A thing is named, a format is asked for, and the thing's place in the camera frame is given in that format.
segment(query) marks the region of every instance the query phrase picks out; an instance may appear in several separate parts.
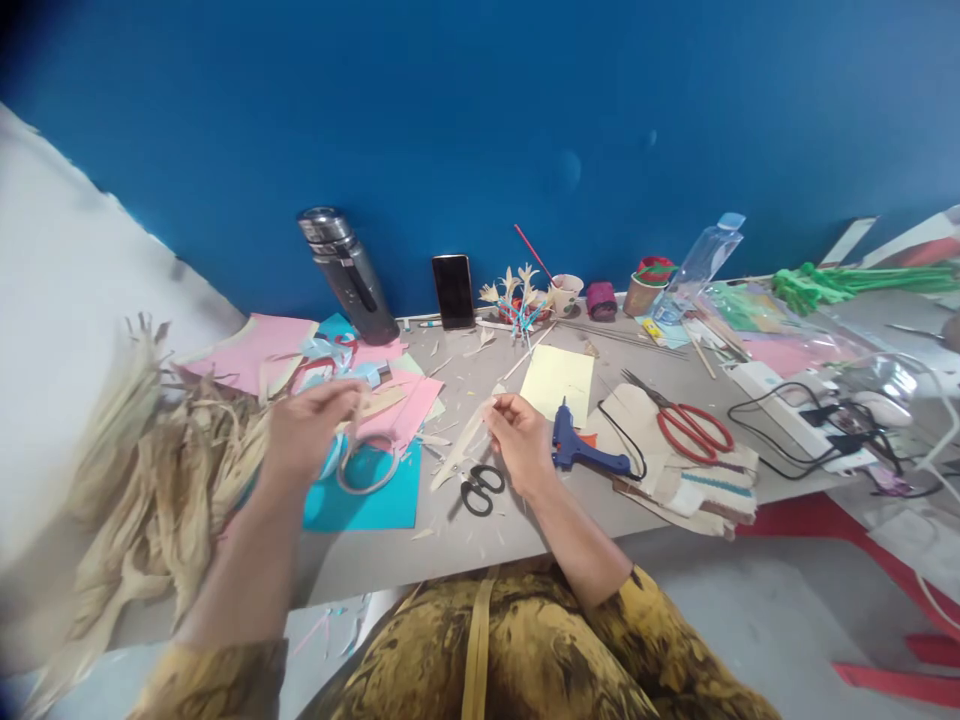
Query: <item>red scissors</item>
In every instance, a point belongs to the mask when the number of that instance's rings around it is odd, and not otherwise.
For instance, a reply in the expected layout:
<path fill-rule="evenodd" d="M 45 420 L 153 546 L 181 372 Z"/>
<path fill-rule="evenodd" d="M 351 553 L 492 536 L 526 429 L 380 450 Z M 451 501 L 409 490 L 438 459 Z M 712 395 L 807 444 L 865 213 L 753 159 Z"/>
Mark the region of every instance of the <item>red scissors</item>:
<path fill-rule="evenodd" d="M 713 415 L 704 412 L 700 408 L 695 408 L 692 405 L 678 405 L 677 403 L 670 402 L 629 370 L 624 370 L 623 376 L 630 383 L 647 393 L 650 399 L 660 408 L 657 412 L 657 425 L 660 427 L 660 432 L 663 433 L 663 437 L 666 438 L 666 441 L 670 443 L 678 453 L 703 465 L 716 465 L 720 461 L 717 453 L 730 452 L 733 450 L 733 436 L 730 435 L 730 431 L 727 430 L 726 426 Z M 716 432 L 707 432 L 703 425 L 691 416 L 696 416 L 696 418 L 706 421 L 713 426 Z M 671 431 L 670 425 L 673 425 L 673 427 L 686 435 L 703 454 L 698 455 L 688 446 L 681 443 Z M 717 434 L 723 436 L 722 443 L 717 440 Z"/>

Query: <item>red stick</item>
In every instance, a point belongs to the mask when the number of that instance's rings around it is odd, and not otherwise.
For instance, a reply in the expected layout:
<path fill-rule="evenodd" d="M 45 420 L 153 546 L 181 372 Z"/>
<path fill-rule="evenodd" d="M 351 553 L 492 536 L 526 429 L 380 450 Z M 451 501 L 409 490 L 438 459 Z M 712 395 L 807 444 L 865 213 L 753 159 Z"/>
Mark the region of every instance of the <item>red stick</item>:
<path fill-rule="evenodd" d="M 533 245 L 531 245 L 530 241 L 527 240 L 527 236 L 523 234 L 523 230 L 520 229 L 520 226 L 514 223 L 513 229 L 520 233 L 520 237 L 523 238 L 523 241 L 527 244 L 527 247 L 530 248 L 530 252 L 533 253 L 533 256 L 537 259 L 537 262 L 540 263 L 540 267 L 543 268 L 543 271 L 547 274 L 547 277 L 550 278 L 550 282 L 552 282 L 555 287 L 560 287 L 560 283 L 553 279 L 553 275 L 551 275 L 550 271 L 547 270 L 547 266 L 543 264 L 543 260 L 541 260 L 540 256 L 537 255 L 537 251 L 533 249 Z"/>

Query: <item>power strip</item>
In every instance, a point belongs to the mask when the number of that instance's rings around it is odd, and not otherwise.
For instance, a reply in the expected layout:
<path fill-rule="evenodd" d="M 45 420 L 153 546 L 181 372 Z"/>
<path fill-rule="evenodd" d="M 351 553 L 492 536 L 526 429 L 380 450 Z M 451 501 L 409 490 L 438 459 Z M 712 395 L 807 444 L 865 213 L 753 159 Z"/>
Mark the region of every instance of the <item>power strip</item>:
<path fill-rule="evenodd" d="M 754 400 L 763 397 L 777 385 L 784 383 L 783 378 L 767 367 L 766 363 L 756 361 L 736 365 L 727 370 L 727 374 Z M 795 398 L 795 395 L 791 395 L 791 402 L 796 402 Z M 787 435 L 802 447 L 811 459 L 818 458 L 828 450 L 833 449 L 833 443 L 827 438 L 831 435 L 843 435 L 842 431 L 837 430 L 832 425 L 813 427 L 803 419 L 800 415 L 801 411 L 816 408 L 816 405 L 811 402 L 794 407 L 775 394 L 761 400 L 758 407 L 773 418 L 774 422 L 782 427 Z M 854 468 L 872 465 L 876 462 L 878 462 L 877 458 L 869 451 L 858 450 L 852 455 L 839 457 L 825 463 L 823 469 L 827 472 L 846 474 Z"/>

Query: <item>blue glue gun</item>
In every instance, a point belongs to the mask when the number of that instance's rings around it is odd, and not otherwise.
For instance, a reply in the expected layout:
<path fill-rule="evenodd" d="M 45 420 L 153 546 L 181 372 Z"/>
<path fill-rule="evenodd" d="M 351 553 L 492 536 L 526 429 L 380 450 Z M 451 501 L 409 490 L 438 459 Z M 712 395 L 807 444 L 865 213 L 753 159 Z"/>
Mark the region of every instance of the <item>blue glue gun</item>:
<path fill-rule="evenodd" d="M 575 462 L 586 462 L 614 475 L 630 472 L 630 458 L 626 455 L 611 455 L 587 445 L 573 430 L 573 414 L 567 407 L 567 399 L 557 408 L 553 421 L 553 464 L 561 470 L 569 470 Z"/>

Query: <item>yellow patterned dress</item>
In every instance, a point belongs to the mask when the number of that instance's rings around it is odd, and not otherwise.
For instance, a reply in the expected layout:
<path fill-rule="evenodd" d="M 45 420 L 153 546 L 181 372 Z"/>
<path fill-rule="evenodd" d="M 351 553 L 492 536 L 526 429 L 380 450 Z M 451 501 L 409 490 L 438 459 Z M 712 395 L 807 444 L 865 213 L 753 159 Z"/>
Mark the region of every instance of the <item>yellow patterned dress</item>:
<path fill-rule="evenodd" d="M 286 640 L 214 651 L 172 646 L 131 717 L 276 717 L 286 654 Z M 737 682 L 639 568 L 584 611 L 557 565 L 524 561 L 421 584 L 301 717 L 779 715 Z"/>

